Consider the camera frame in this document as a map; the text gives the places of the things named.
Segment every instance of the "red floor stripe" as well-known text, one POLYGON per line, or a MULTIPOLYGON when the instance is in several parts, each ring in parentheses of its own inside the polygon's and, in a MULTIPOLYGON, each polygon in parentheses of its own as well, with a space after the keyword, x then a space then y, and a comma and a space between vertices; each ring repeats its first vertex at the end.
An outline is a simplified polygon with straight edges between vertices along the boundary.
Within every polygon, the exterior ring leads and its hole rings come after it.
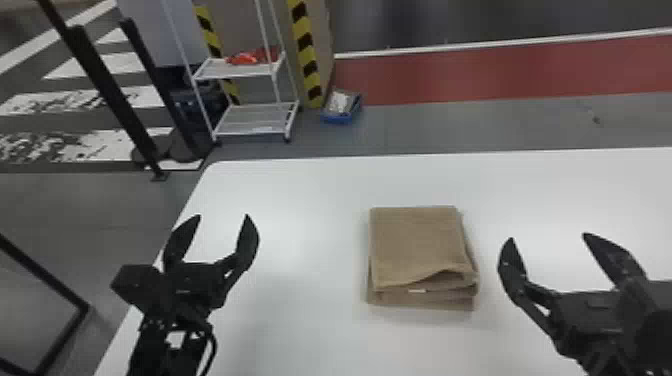
POLYGON ((369 105, 672 91, 672 36, 337 60, 369 105))

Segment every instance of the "white shelf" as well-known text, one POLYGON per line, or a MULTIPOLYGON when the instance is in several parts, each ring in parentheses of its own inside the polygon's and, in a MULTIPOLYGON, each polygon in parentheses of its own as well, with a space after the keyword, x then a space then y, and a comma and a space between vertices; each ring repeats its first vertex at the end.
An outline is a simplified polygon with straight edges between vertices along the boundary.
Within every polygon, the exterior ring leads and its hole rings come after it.
POLYGON ((230 106, 217 123, 215 134, 284 134, 289 139, 298 107, 298 101, 230 106))
POLYGON ((218 80, 223 78, 240 78, 254 76, 273 76, 278 72, 285 60, 285 51, 278 55, 278 60, 271 64, 232 65, 226 59, 208 58, 194 73, 196 81, 218 80))

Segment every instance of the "metal shelf rack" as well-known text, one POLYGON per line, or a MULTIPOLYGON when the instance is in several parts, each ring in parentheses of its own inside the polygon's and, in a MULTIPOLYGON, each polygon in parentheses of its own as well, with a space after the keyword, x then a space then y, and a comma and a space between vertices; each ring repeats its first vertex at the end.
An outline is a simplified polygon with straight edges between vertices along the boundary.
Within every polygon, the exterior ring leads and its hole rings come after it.
POLYGON ((292 125, 294 124, 296 113, 299 110, 299 96, 296 91, 292 68, 286 61, 287 55, 285 44, 280 32, 280 26, 278 24, 278 18, 275 14, 275 8, 271 0, 267 0, 267 2, 271 18, 273 19, 273 26, 275 28, 276 37, 278 43, 280 44, 280 52, 276 61, 271 60, 271 49, 268 42, 268 34, 266 32, 266 24, 264 22, 260 0, 254 0, 261 37, 264 41, 266 61, 271 63, 256 65, 232 65, 227 63, 225 58, 208 58, 205 62, 203 62, 203 64, 201 64, 198 70, 192 74, 191 69, 189 68, 189 62, 184 52, 184 46, 180 41, 175 23, 170 14, 171 12, 169 12, 167 9, 166 0, 161 0, 161 5, 164 9, 164 13, 166 14, 168 23, 170 24, 171 31, 173 33, 173 38, 177 44, 180 56, 186 67, 187 74, 189 75, 191 86, 194 88, 199 107, 203 113, 203 118, 208 125, 208 129, 211 132, 213 140, 218 136, 281 134, 283 135, 285 142, 291 141, 292 125), (278 71, 283 65, 287 67, 290 86, 292 87, 293 100, 289 102, 282 101, 280 97, 280 89, 278 88, 278 71), (240 79, 259 76, 270 77, 273 86, 273 93, 275 94, 275 102, 264 104, 235 105, 233 104, 231 97, 225 93, 226 98, 229 101, 229 107, 217 122, 216 126, 213 127, 210 121, 210 117, 208 116, 203 104, 203 100, 201 99, 197 90, 197 83, 199 81, 207 80, 222 80, 231 78, 240 79))

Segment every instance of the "white table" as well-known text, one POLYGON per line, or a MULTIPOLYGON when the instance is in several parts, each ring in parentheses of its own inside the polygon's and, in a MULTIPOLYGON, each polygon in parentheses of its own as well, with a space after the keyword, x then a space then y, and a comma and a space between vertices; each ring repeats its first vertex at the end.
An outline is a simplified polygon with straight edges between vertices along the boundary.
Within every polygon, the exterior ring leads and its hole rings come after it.
MULTIPOLYGON (((261 234, 255 264, 211 316, 211 375, 582 375, 506 297, 495 271, 514 236, 533 280, 608 289, 584 231, 630 249, 650 278, 672 277, 672 149, 421 155, 217 163, 179 222, 203 221, 188 259, 232 251, 243 215, 261 234), (363 300, 368 210, 455 205, 480 266, 473 313, 363 300)), ((97 376, 124 375, 132 309, 97 376)))

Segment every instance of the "beige towel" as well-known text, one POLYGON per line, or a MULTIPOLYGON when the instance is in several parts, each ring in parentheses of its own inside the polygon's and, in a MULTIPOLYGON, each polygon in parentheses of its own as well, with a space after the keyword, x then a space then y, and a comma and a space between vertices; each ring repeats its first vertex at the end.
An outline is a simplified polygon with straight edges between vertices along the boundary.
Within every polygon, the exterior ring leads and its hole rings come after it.
POLYGON ((373 304, 471 309, 478 273, 454 207, 371 210, 373 304))

